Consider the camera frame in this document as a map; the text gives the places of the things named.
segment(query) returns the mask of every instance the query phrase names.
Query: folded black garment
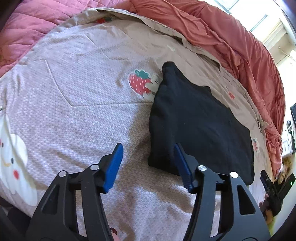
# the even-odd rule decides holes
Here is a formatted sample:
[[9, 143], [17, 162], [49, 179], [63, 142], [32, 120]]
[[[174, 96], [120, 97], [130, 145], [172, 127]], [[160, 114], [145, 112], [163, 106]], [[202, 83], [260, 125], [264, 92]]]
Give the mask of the folded black garment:
[[237, 172], [246, 185], [254, 181], [250, 131], [212, 96], [209, 87], [192, 84], [173, 62], [162, 67], [163, 81], [155, 95], [149, 121], [148, 164], [178, 175], [173, 146], [214, 172]]

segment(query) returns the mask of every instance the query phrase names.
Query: white cartoon character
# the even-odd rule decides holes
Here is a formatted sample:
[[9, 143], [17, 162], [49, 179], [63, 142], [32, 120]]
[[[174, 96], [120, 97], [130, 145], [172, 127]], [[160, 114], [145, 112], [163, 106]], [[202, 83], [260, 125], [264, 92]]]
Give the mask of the white cartoon character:
[[10, 133], [6, 114], [0, 118], [0, 180], [12, 194], [17, 192], [23, 201], [37, 205], [37, 191], [33, 179], [26, 170], [28, 161], [24, 141]]
[[136, 69], [134, 72], [130, 73], [128, 81], [131, 88], [136, 93], [152, 102], [154, 101], [155, 94], [161, 82], [156, 73], [153, 73], [150, 77], [150, 74], [142, 69]]

